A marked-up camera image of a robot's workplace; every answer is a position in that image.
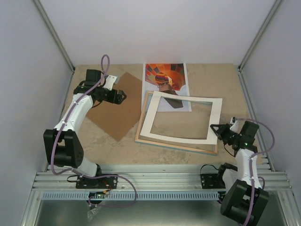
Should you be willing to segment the blue wooden picture frame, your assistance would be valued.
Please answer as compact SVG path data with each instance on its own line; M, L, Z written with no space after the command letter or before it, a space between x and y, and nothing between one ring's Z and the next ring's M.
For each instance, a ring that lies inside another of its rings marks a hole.
M146 113L147 113L148 108L149 108L151 97L152 97L152 95L149 94L148 98L147 98L147 105L146 106L144 106L144 103L143 103L142 112L141 112L141 116L140 116L138 127L137 127L137 133L136 133L136 136L135 136L135 142L142 143L142 144L155 145L155 146L160 146L160 147L168 147L168 148L179 149L179 150L190 151L190 152L196 152L196 153L205 153L205 154L210 154L210 155L218 155L217 144L213 145L213 150L212 151L208 151L208 150L196 149L196 148L187 147L187 146L180 146L180 145L178 145L179 143L177 143L177 142L169 142L169 141L164 141L164 140L159 140L159 139L153 139L153 138L150 138L150 137L145 137L145 136L140 135L142 125L144 123Z

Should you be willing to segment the clear plastic sheet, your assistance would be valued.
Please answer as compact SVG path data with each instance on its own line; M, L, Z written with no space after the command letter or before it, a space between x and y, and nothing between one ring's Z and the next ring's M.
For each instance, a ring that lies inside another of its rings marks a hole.
M161 98L150 132L167 137L207 139L211 102Z

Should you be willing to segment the hot air balloon photo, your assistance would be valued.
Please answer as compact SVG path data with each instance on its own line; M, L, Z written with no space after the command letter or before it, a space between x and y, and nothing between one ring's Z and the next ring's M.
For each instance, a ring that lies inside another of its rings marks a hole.
M187 67L181 64L144 64L142 102L147 91L159 91L178 96L189 96ZM158 112L191 112L191 103L162 97Z

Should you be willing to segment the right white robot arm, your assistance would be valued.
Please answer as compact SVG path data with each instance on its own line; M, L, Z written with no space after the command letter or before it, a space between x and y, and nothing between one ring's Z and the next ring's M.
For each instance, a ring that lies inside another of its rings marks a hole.
M233 117L230 123L210 125L217 138L233 149L237 162L236 166L221 165L215 177L217 185L226 188L220 213L242 226L255 226L269 201L269 193L263 188L265 183L259 180L257 173L256 162L260 152L253 144L262 123L244 119L244 125L238 132L239 121Z

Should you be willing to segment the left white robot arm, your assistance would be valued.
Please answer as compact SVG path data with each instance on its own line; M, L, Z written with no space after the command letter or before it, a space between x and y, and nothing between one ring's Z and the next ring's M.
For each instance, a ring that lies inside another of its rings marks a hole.
M87 178L87 183L92 188L102 185L101 167L84 156L78 132L89 110L97 104L108 102L119 105L126 99L127 96L122 90L113 89L118 80L117 76L88 69L85 80L74 89L65 115L53 129L45 130L44 146L54 175L72 171Z

